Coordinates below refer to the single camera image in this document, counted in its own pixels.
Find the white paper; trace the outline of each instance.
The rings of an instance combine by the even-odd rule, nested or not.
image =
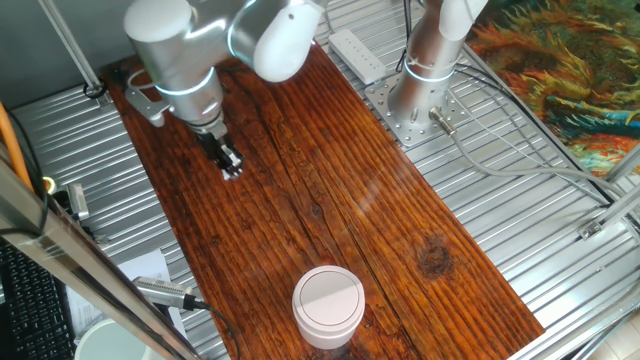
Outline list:
[[[164,255],[162,255],[162,251],[160,251],[160,249],[146,255],[139,256],[133,260],[129,260],[118,267],[130,280],[133,280],[138,276],[147,276],[164,281],[171,281],[171,278],[169,277],[169,268],[167,267]],[[88,330],[90,326],[105,318],[97,307],[93,306],[68,286],[67,298],[69,299],[73,331],[76,334],[81,334]],[[187,334],[184,331],[182,318],[180,318],[180,311],[173,307],[169,308],[169,315],[171,315],[173,325],[186,338]]]

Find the white container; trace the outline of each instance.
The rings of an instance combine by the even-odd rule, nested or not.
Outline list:
[[[321,266],[306,273],[293,291],[293,314],[302,337],[324,350],[346,344],[364,315],[364,288],[350,271]]]
[[[74,360],[161,360],[162,356],[111,319],[87,331]]]

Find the corrugated metal surface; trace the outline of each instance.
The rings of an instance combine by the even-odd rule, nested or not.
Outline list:
[[[421,14],[418,4],[413,4],[413,14],[415,23]],[[402,2],[332,1],[329,15],[335,30],[349,28],[383,61],[389,75],[395,73],[405,45]],[[329,50],[328,35],[327,24],[320,24],[316,40],[364,99],[364,84]],[[461,77],[452,90],[477,118],[457,126],[472,155],[485,165],[534,166],[526,154],[569,166],[561,149],[534,123],[510,105],[502,112],[500,95],[487,94]],[[173,281],[197,286],[113,106],[100,109],[76,88],[16,113],[45,172],[63,185],[85,186],[92,213],[86,224],[109,238],[104,250],[116,263],[160,248]],[[582,336],[569,334],[592,319],[595,310],[633,306],[616,300],[638,277],[635,234],[618,224],[589,241],[579,240],[577,228],[603,211],[590,195],[551,175],[495,178],[478,173],[442,135],[405,151],[547,329],[515,358],[534,357],[559,342],[568,350],[609,324],[607,318]],[[630,177],[621,185],[627,189],[637,182]],[[228,358],[208,314],[182,316],[187,337],[203,356]]]
[[[415,25],[422,14],[415,2],[412,13]],[[332,1],[329,15],[334,31],[351,30],[387,66],[389,76],[396,74],[406,41],[402,2]],[[322,24],[316,39],[380,118],[364,96],[365,85],[328,47],[329,35],[329,26]],[[462,62],[474,58],[469,55]],[[557,140],[501,94],[461,74],[454,76],[451,91],[473,115],[459,119],[458,134],[485,166],[571,166]],[[462,158],[442,132],[404,150],[545,327],[546,333],[514,358],[559,356],[610,324],[600,321],[581,336],[570,334],[598,311],[637,305],[637,299],[618,303],[639,275],[635,232],[616,224],[589,241],[578,236],[580,226],[604,211],[601,196],[588,184],[580,182],[594,195],[553,175],[487,176]],[[637,179],[630,176],[621,187],[628,190]],[[554,346],[560,350],[553,352]]]
[[[171,280],[194,286],[187,261],[151,187],[115,107],[99,108],[82,88],[16,110],[43,171],[59,185],[81,183],[91,217],[83,222],[106,235],[103,250],[117,264],[161,249]],[[211,316],[182,312],[187,338],[209,359],[228,359]]]

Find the wooden board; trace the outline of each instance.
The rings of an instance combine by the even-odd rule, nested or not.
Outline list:
[[[108,71],[111,96],[244,358],[504,359],[544,332],[320,48],[284,84],[219,71],[246,157],[233,182],[181,121],[153,128],[126,102],[113,70],[134,64]],[[347,346],[321,351],[300,336],[291,296],[304,273],[330,264],[360,278],[366,310]]]

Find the keyboard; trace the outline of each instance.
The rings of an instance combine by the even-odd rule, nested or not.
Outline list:
[[[0,360],[73,359],[64,285],[0,239]]]

